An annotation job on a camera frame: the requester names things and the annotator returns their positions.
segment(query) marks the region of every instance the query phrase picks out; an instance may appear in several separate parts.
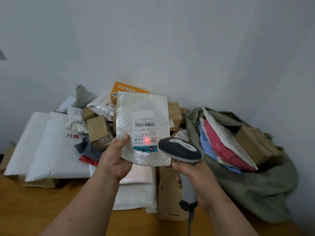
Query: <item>table surface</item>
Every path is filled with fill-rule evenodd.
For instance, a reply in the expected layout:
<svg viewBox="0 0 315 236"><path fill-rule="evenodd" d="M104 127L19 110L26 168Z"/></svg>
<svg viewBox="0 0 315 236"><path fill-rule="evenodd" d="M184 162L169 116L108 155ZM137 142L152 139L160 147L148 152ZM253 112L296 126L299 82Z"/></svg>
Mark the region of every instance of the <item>table surface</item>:
<svg viewBox="0 0 315 236"><path fill-rule="evenodd" d="M82 188L86 179L64 180L57 189L22 187L0 175L0 235L37 235ZM292 221L272 225L242 210L261 236L301 235ZM187 235L187 222L159 220L144 209L114 210L109 235ZM191 235L215 235L207 213L197 207Z"/></svg>

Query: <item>barcode scanner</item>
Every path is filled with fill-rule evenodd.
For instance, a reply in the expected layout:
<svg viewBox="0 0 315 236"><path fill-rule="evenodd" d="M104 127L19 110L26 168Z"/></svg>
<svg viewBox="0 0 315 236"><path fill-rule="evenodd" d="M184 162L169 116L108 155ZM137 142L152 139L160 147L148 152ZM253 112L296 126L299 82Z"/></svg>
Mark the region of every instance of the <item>barcode scanner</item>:
<svg viewBox="0 0 315 236"><path fill-rule="evenodd" d="M163 138L158 143L159 149L170 158L187 162L194 165L197 161L201 160L201 152L195 146L187 141L178 138ZM188 235L190 235L190 226L194 216L195 208L198 206L197 196L195 190L191 186L189 178L184 174L179 174L182 185L182 200L179 202L179 206L188 211Z"/></svg>

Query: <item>forearm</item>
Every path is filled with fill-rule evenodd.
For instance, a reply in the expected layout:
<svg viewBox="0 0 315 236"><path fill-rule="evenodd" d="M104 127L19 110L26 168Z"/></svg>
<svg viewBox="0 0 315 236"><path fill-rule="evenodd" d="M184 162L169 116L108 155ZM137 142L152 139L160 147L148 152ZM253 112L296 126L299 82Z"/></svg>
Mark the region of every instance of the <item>forearm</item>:
<svg viewBox="0 0 315 236"><path fill-rule="evenodd" d="M42 235L105 235L119 179L97 169Z"/></svg>
<svg viewBox="0 0 315 236"><path fill-rule="evenodd" d="M207 209L217 236L258 236L241 211L223 192Z"/></svg>

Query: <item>orange box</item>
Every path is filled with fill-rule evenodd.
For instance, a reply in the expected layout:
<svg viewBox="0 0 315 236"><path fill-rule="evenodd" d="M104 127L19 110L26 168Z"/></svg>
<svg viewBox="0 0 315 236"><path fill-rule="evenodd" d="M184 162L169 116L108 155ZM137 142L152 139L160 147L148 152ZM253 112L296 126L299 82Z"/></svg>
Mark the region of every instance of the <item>orange box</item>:
<svg viewBox="0 0 315 236"><path fill-rule="evenodd" d="M136 87L132 87L127 84L115 82L114 87L111 92L111 100L114 104L117 104L117 92L124 91L124 92L132 92L132 93L150 93L149 91L139 89Z"/></svg>

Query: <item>hand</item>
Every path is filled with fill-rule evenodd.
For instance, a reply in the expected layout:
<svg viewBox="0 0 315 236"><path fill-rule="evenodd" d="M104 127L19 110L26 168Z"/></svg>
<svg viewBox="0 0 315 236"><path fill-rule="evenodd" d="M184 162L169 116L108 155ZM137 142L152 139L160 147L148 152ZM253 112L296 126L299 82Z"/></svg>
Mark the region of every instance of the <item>hand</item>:
<svg viewBox="0 0 315 236"><path fill-rule="evenodd" d="M119 141L115 137L106 151L103 152L96 170L110 173L119 181L124 178L131 170L132 163L120 158L120 156L121 149L129 140L128 134Z"/></svg>
<svg viewBox="0 0 315 236"><path fill-rule="evenodd" d="M172 167L177 171L175 180L180 188L179 172L188 176L197 194L198 205L203 209L208 210L216 200L226 196L214 174L203 160L198 161L194 166L173 160Z"/></svg>

